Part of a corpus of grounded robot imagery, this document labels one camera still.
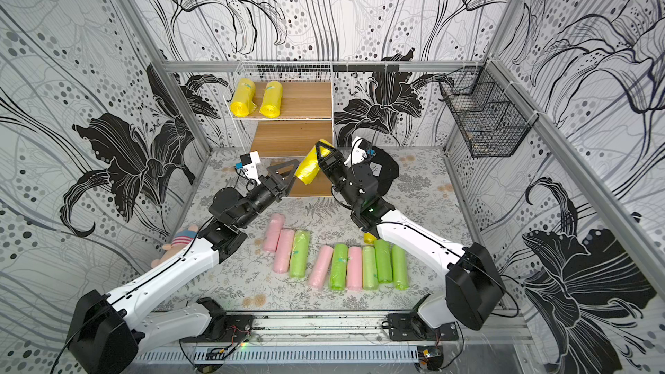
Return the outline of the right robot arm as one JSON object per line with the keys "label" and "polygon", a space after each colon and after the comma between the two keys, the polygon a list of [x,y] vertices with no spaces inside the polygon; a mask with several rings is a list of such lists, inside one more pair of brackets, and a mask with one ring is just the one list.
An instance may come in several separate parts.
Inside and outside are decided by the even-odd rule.
{"label": "right robot arm", "polygon": [[369,166],[367,140],[358,138],[347,157],[321,141],[314,149],[318,166],[346,201],[354,224],[404,249],[443,279],[444,291],[422,300],[417,319],[432,329],[458,322],[481,330],[507,292],[487,249],[478,242],[469,246],[450,242],[385,201]]}

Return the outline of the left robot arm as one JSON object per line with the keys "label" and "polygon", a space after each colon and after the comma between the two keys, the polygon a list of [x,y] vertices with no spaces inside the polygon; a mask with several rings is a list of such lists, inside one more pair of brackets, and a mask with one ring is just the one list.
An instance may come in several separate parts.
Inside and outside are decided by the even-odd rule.
{"label": "left robot arm", "polygon": [[101,294],[79,299],[64,346],[87,373],[120,373],[140,354],[170,342],[223,332],[225,311],[210,298],[167,313],[153,310],[178,289],[229,259],[263,211],[287,197],[296,159],[270,166],[246,194],[233,187],[216,193],[206,222],[186,247],[142,276]]}

